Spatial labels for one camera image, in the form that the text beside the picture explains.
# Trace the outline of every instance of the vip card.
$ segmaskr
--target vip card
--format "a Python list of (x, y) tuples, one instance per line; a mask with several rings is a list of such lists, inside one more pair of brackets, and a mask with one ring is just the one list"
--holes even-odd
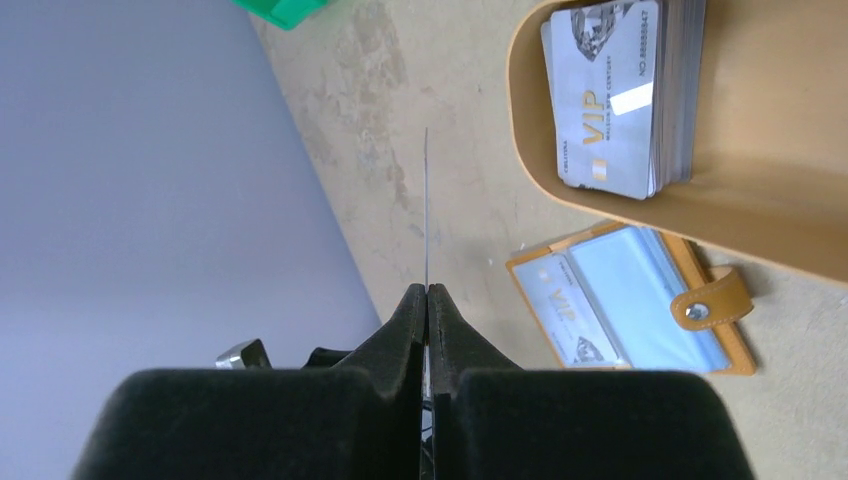
[(652, 168), (659, 5), (612, 2), (551, 16), (559, 173), (573, 187), (644, 199)]
[(562, 253), (513, 269), (551, 345), (566, 367), (614, 367), (626, 362), (602, 326)]

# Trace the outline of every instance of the tan box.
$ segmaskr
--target tan box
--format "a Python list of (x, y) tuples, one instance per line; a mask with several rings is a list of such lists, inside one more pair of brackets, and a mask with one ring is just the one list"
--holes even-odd
[(693, 178), (644, 201), (557, 176), (539, 28), (586, 4), (541, 3), (509, 47), (513, 139), (536, 185), (565, 205), (848, 284), (848, 2), (709, 1)]

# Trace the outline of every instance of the green object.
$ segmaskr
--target green object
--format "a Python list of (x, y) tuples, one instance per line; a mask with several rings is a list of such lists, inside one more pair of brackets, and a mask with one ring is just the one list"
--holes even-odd
[(233, 2), (283, 30), (293, 29), (312, 12), (327, 5), (327, 0), (233, 0)]

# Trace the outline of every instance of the card stack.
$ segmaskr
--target card stack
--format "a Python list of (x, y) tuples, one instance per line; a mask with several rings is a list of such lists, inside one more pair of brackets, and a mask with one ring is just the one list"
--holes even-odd
[(706, 0), (616, 0), (542, 25), (566, 185), (641, 200), (689, 180), (705, 10)]

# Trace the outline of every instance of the stain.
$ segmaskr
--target stain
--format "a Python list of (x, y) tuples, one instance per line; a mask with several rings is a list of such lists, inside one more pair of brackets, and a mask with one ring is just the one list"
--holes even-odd
[(301, 110), (298, 116), (300, 127), (300, 136), (303, 138), (303, 144), (306, 146), (306, 151), (313, 160), (318, 160), (322, 165), (335, 167), (338, 165), (338, 159), (333, 152), (333, 146), (327, 140), (321, 127), (318, 126), (306, 109)]
[[(408, 81), (406, 62), (386, 5), (359, 5), (333, 52), (343, 82), (332, 109), (342, 125), (359, 137), (358, 165), (375, 190), (390, 182), (394, 203), (409, 208), (405, 173), (391, 142), (392, 91)], [(322, 93), (321, 87), (316, 93)]]
[(414, 223), (410, 223), (408, 227), (410, 232), (412, 232), (418, 238), (424, 238), (424, 230), (421, 230), (421, 227)]
[(395, 190), (395, 204), (398, 204), (404, 210), (409, 210), (409, 190), (406, 188), (406, 172), (403, 167), (397, 163), (392, 152), (392, 166), (389, 167), (390, 172), (386, 172), (386, 177), (391, 176)]

